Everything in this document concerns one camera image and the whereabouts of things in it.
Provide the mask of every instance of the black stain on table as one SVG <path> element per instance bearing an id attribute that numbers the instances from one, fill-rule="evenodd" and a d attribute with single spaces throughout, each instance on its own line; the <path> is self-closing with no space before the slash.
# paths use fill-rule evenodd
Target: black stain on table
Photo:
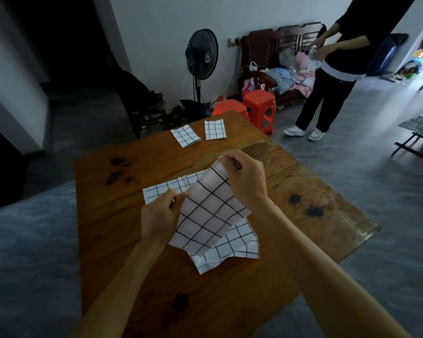
<path id="1" fill-rule="evenodd" d="M 322 217 L 324 216 L 324 211 L 320 206 L 310 206 L 307 209 L 306 214 L 309 217 Z"/>
<path id="2" fill-rule="evenodd" d="M 185 311 L 188 308 L 188 295 L 178 294 L 172 302 L 172 308 L 174 308 L 177 312 Z"/>
<path id="3" fill-rule="evenodd" d="M 122 164 L 124 161 L 125 161 L 125 159 L 122 159 L 122 158 L 113 158 L 113 159 L 110 160 L 110 163 L 113 166 L 118 166 L 118 165 Z"/>
<path id="4" fill-rule="evenodd" d="M 301 196 L 297 194 L 293 194 L 290 196 L 290 199 L 288 199 L 288 202 L 290 204 L 301 204 Z"/>
<path id="5" fill-rule="evenodd" d="M 112 174 L 110 174 L 108 176 L 108 179 L 106 181 L 107 185 L 111 185 L 113 182 L 117 181 L 119 179 L 119 177 L 122 176 L 122 172 L 113 172 Z"/>

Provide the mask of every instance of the electric fan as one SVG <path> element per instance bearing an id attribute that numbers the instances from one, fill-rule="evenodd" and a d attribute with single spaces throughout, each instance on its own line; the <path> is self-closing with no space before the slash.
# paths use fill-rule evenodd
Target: electric fan
<path id="1" fill-rule="evenodd" d="M 201 81 L 210 77 L 218 61 L 218 41 L 215 34 L 205 28 L 196 31 L 185 51 L 188 70 L 194 76 L 197 102 L 201 102 Z"/>

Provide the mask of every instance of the wall outlet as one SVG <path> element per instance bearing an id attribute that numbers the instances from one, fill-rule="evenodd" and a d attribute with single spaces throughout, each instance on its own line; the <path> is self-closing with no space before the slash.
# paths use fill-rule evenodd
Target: wall outlet
<path id="1" fill-rule="evenodd" d="M 227 39 L 227 47 L 235 47 L 239 45 L 239 38 Z"/>

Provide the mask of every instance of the wooden table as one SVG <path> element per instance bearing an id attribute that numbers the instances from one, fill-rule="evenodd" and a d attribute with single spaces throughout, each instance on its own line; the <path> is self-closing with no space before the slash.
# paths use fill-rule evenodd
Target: wooden table
<path id="1" fill-rule="evenodd" d="M 83 312 L 140 240 L 142 188 L 211 166 L 240 148 L 265 165 L 272 201 L 334 261 L 379 230 L 236 112 L 224 119 L 227 139 L 206 141 L 204 121 L 191 124 L 202 141 L 181 148 L 166 131 L 86 156 L 76 165 Z M 282 253 L 263 222 L 248 217 L 260 259 L 231 257 L 199 275 L 183 250 L 167 246 L 144 281 L 124 337 L 246 337 L 299 295 Z"/>

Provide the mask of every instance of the person's hand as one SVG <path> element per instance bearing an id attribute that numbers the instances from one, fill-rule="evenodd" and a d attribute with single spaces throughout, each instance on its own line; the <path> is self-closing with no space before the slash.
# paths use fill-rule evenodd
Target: person's hand
<path id="1" fill-rule="evenodd" d="M 232 162 L 233 158 L 241 165 L 238 168 Z M 230 150 L 221 155 L 218 160 L 223 164 L 229 175 L 229 184 L 235 197 L 249 210 L 254 210 L 268 200 L 266 192 L 265 171 L 263 163 L 251 158 L 240 150 Z"/>
<path id="2" fill-rule="evenodd" d="M 320 62 L 324 62 L 327 55 L 331 54 L 335 50 L 337 50 L 337 45 L 335 45 L 335 44 L 323 46 L 323 47 L 321 47 L 320 49 L 317 50 L 316 57 Z"/>
<path id="3" fill-rule="evenodd" d="M 325 41 L 326 41 L 326 38 L 322 35 L 321 37 L 312 41 L 303 51 L 309 51 L 314 45 L 316 45 L 317 48 L 319 49 L 322 45 L 324 45 Z"/>
<path id="4" fill-rule="evenodd" d="M 174 235 L 180 208 L 188 193 L 167 190 L 141 209 L 141 241 L 167 244 Z"/>

